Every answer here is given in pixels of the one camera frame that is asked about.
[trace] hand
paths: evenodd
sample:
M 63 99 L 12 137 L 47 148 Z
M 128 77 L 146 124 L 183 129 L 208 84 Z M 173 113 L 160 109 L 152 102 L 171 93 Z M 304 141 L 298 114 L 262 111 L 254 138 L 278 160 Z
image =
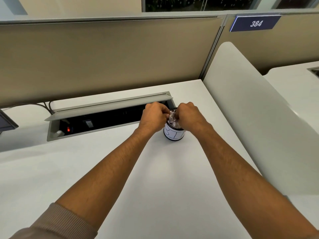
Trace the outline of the hand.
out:
M 149 132 L 153 136 L 155 132 L 164 127 L 170 114 L 170 110 L 161 103 L 153 102 L 146 104 L 138 128 Z
M 176 110 L 175 116 L 179 119 L 180 126 L 194 135 L 204 126 L 210 125 L 192 102 L 181 103 Z

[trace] person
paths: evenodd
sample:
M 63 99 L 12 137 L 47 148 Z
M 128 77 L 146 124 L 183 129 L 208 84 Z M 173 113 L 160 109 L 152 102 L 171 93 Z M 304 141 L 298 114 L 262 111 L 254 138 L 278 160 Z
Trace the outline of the person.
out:
M 147 104 L 138 128 L 126 141 L 11 239 L 93 239 L 148 140 L 163 129 L 169 114 L 163 104 Z M 215 132 L 193 103 L 181 103 L 176 116 L 181 127 L 198 139 L 227 202 L 252 238 L 319 236 L 288 199 Z

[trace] brown sweater sleeve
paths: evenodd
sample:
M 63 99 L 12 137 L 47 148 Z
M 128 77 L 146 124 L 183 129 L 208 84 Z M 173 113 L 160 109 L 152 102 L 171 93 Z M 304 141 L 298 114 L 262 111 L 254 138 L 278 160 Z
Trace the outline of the brown sweater sleeve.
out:
M 10 239 L 94 239 L 96 235 L 97 231 L 82 218 L 52 203 L 30 227 Z

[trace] person's left hand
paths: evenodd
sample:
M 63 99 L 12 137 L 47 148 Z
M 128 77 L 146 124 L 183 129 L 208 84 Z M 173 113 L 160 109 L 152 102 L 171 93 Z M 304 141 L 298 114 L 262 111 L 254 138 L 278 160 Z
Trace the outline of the person's left hand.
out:
M 170 110 L 161 103 L 146 104 L 138 128 L 153 135 L 164 127 L 170 114 Z

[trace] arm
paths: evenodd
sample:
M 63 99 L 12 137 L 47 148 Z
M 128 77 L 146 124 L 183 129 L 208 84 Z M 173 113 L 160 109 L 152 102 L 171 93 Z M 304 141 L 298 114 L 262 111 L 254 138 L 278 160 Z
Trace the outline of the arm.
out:
M 180 104 L 179 124 L 201 144 L 233 212 L 255 239 L 318 235 L 307 219 L 213 129 L 193 103 Z
M 147 104 L 134 133 L 68 189 L 56 203 L 98 230 L 119 197 L 146 143 L 164 127 L 169 114 L 169 109 L 163 104 Z

